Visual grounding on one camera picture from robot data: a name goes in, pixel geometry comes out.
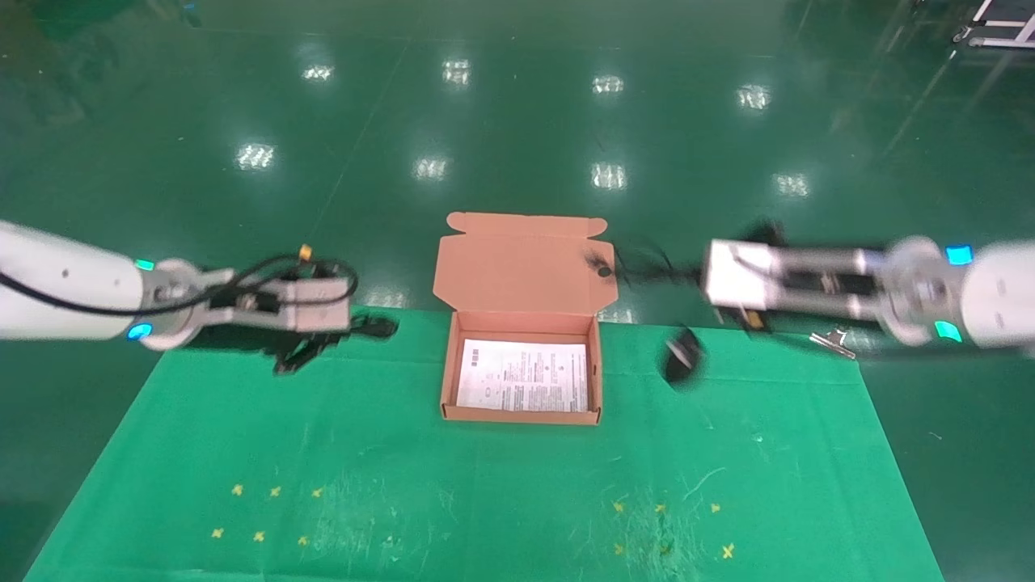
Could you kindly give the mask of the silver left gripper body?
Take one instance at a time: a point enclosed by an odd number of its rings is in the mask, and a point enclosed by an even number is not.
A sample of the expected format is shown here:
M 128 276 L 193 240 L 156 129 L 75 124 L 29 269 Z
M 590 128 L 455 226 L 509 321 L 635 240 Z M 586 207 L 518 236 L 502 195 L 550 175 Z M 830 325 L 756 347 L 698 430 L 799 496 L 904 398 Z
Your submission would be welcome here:
M 225 293 L 204 305 L 201 327 L 250 327 L 271 331 L 347 331 L 351 325 L 354 280 L 274 280 L 247 289 Z

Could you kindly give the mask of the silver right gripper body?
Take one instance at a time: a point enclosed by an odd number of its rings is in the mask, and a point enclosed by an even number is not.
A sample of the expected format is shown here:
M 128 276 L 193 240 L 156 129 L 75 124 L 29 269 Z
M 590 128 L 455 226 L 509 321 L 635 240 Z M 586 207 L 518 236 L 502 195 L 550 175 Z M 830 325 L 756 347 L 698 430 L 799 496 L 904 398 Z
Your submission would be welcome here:
M 761 242 L 713 239 L 705 258 L 701 288 L 714 308 L 820 314 L 880 321 L 888 301 L 844 289 L 829 292 L 823 277 L 879 280 L 884 256 L 866 248 L 777 248 Z

